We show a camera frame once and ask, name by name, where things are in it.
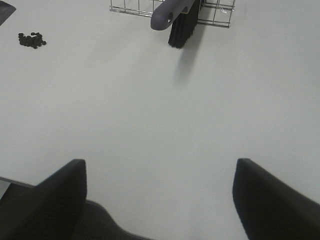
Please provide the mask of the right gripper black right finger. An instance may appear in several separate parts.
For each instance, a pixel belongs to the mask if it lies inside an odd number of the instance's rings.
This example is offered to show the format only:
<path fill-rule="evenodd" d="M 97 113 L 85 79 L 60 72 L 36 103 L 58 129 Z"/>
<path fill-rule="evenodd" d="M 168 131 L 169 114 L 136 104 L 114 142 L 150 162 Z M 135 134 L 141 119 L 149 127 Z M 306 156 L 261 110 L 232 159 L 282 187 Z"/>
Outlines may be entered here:
<path fill-rule="evenodd" d="M 318 240 L 320 205 L 249 158 L 237 160 L 232 198 L 250 240 Z"/>

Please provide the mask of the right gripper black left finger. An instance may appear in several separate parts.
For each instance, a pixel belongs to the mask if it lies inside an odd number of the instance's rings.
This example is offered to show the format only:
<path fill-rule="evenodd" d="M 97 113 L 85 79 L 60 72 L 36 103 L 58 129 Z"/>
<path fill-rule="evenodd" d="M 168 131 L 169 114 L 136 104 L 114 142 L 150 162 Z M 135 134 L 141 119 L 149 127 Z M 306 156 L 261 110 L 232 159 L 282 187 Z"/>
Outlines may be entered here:
<path fill-rule="evenodd" d="M 0 238 L 68 240 L 86 197 L 83 159 L 71 160 L 35 186 L 12 182 L 0 199 Z"/>

